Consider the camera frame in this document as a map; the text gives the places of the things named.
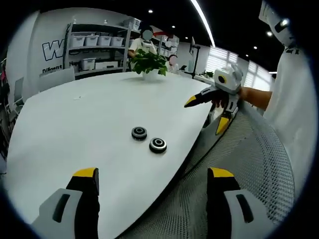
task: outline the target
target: person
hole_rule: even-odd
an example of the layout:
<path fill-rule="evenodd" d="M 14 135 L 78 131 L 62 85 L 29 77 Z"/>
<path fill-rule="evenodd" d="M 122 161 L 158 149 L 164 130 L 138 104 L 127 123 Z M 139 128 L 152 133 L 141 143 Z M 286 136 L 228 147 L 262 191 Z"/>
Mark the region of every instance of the person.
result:
<path fill-rule="evenodd" d="M 265 2 L 259 18 L 270 26 L 274 36 L 285 46 L 280 57 L 272 92 L 241 87 L 240 99 L 259 107 L 272 126 L 291 161 L 296 197 L 301 193 L 310 170 L 317 140 L 317 99 L 308 60 L 298 47 L 288 26 Z M 217 107 L 226 104 L 218 98 Z"/>
<path fill-rule="evenodd" d="M 165 66 L 167 67 L 167 71 L 178 74 L 178 64 L 176 63 L 177 61 L 177 56 L 174 54 L 171 54 L 168 57 L 168 61 L 166 61 Z"/>
<path fill-rule="evenodd" d="M 141 34 L 139 38 L 134 39 L 129 47 L 128 55 L 135 57 L 137 50 L 142 49 L 146 53 L 151 52 L 157 54 L 154 44 L 151 42 L 153 36 L 153 29 L 150 26 L 144 26 L 141 28 Z"/>

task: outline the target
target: window blind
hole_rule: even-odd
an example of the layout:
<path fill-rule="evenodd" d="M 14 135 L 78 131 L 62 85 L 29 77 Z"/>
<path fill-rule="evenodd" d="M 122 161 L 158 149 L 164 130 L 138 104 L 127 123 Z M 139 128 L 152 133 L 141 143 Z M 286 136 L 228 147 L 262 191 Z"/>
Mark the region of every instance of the window blind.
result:
<path fill-rule="evenodd" d="M 244 86 L 261 91 L 269 91 L 272 83 L 271 78 L 272 77 L 267 70 L 256 63 L 249 61 Z"/>
<path fill-rule="evenodd" d="M 216 69 L 230 66 L 231 63 L 237 63 L 237 58 L 238 55 L 233 52 L 217 47 L 210 47 L 206 63 L 206 71 L 214 72 Z"/>

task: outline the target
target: gray mesh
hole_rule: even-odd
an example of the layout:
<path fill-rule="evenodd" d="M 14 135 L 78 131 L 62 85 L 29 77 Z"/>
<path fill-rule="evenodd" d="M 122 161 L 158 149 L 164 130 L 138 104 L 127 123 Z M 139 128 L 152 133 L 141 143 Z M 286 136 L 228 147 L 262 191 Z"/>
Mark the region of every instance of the gray mesh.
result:
<path fill-rule="evenodd" d="M 268 217 L 275 224 L 290 211 L 294 181 L 287 154 L 273 129 L 247 104 L 202 159 L 196 156 L 196 151 L 202 154 L 201 149 L 192 151 L 174 189 L 121 238 L 206 238 L 208 167 L 232 172 L 241 188 L 264 203 Z"/>

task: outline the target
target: potted plant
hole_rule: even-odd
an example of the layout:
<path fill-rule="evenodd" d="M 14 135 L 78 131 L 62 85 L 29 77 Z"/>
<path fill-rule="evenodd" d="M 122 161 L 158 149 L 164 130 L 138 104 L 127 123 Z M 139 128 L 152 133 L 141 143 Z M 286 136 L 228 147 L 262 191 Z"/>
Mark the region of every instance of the potted plant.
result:
<path fill-rule="evenodd" d="M 158 54 L 146 53 L 139 49 L 130 62 L 134 65 L 132 71 L 138 74 L 143 73 L 145 80 L 155 78 L 157 74 L 166 76 L 166 59 Z"/>

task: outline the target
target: desk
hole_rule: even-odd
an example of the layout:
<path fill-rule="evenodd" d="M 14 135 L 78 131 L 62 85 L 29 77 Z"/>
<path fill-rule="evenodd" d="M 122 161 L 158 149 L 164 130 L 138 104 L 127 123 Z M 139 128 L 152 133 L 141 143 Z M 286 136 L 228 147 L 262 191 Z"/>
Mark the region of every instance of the desk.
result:
<path fill-rule="evenodd" d="M 211 104 L 184 108 L 207 85 L 167 73 L 146 82 L 135 72 L 73 81 L 29 98 L 16 121 L 4 180 L 22 218 L 32 223 L 39 206 L 65 188 L 79 169 L 99 168 L 98 233 L 115 238 L 154 202 L 177 172 Z M 133 127 L 148 131 L 143 142 Z M 164 154 L 149 150 L 153 137 Z"/>

